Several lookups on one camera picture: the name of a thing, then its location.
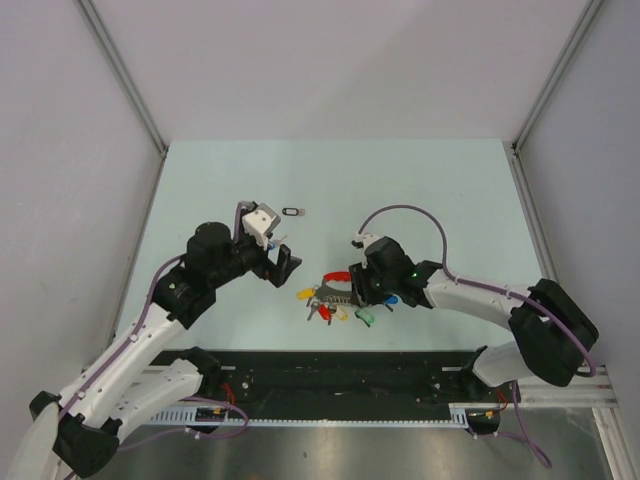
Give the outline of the blue tag key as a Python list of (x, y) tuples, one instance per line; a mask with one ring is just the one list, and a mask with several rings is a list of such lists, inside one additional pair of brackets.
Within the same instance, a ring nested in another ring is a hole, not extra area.
[(274, 249), (280, 248), (284, 244), (286, 239), (287, 239), (287, 235), (284, 235), (283, 237), (281, 237), (279, 239), (272, 239), (269, 242), (269, 249), (270, 250), (274, 250)]
[(396, 296), (390, 296), (383, 302), (383, 306), (390, 312), (393, 312), (394, 311), (393, 307), (397, 305), (398, 302), (399, 300)]

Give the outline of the metal keyring holder red handle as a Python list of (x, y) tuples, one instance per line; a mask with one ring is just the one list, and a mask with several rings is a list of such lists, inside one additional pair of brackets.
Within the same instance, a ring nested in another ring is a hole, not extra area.
[(320, 284), (311, 288), (311, 296), (307, 303), (311, 301), (331, 305), (356, 307), (361, 305), (349, 271), (334, 271), (324, 274)]

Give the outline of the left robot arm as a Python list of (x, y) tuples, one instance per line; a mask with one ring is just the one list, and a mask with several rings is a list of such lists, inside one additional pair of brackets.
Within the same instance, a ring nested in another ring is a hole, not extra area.
[(154, 274), (137, 319), (60, 392), (42, 390), (32, 398), (33, 421), (51, 420), (50, 430), (37, 435), (36, 443), (68, 468), (69, 478), (95, 475), (141, 423), (170, 404), (194, 395), (207, 400), (219, 392), (219, 364), (199, 347), (187, 350), (159, 380), (135, 381), (214, 305), (221, 287), (247, 273), (274, 287), (289, 279), (302, 261), (274, 240), (280, 221), (258, 205), (239, 211), (232, 227), (220, 222), (198, 226), (185, 252)]

